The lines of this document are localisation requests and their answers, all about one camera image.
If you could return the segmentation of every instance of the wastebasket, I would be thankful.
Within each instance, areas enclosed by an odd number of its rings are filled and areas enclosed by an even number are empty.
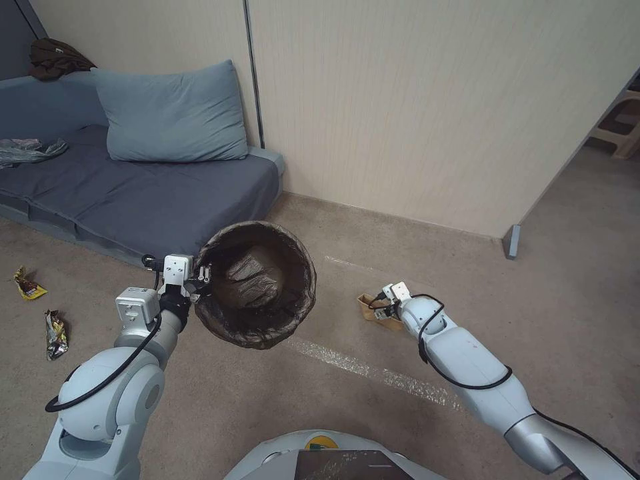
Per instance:
[[[315,268],[305,246],[280,225],[236,223],[202,247],[195,271],[211,281],[195,313],[210,332],[245,348],[290,336],[315,304]]]

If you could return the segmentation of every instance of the sofa cushion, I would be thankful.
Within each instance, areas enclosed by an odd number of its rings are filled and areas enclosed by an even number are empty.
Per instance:
[[[120,162],[107,128],[62,134],[69,149],[40,163],[0,170],[0,205],[69,230],[80,240],[138,256],[198,254],[218,230],[264,218],[280,187],[274,162]]]
[[[109,120],[111,158],[194,162],[247,156],[247,136],[231,60],[170,75],[91,69]]]

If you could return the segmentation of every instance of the tape line on floor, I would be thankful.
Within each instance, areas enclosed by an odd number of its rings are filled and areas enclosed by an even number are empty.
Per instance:
[[[356,375],[360,375],[378,383],[383,383],[384,385],[388,385],[396,390],[409,393],[438,405],[449,407],[454,410],[462,410],[460,404],[456,402],[456,396],[444,388],[434,387],[427,382],[423,382],[392,370],[373,367],[360,359],[344,355],[340,352],[336,352],[335,350],[331,350],[330,348],[323,347],[322,345],[318,345],[314,342],[302,340],[298,337],[290,337],[285,340],[283,344],[298,353],[320,360],[328,365],[355,373]]]

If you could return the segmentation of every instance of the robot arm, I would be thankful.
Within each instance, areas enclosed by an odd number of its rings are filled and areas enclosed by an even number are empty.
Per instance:
[[[26,479],[139,478],[138,452],[162,396],[164,369],[187,322],[187,287],[197,282],[190,279],[190,256],[154,262],[164,285],[158,292],[130,287],[118,296],[122,330],[114,348],[76,368],[49,402],[47,411],[58,411],[58,418]]]
[[[634,478],[594,442],[540,416],[511,369],[458,327],[438,300],[411,296],[404,282],[383,292],[396,305],[405,328],[423,344],[423,359],[452,383],[474,416],[504,436],[530,466],[545,474],[566,466],[587,479]]]

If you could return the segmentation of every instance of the wall panel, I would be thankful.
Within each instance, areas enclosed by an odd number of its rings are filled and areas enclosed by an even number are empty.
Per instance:
[[[250,0],[285,188],[502,236],[640,65],[636,0]]]

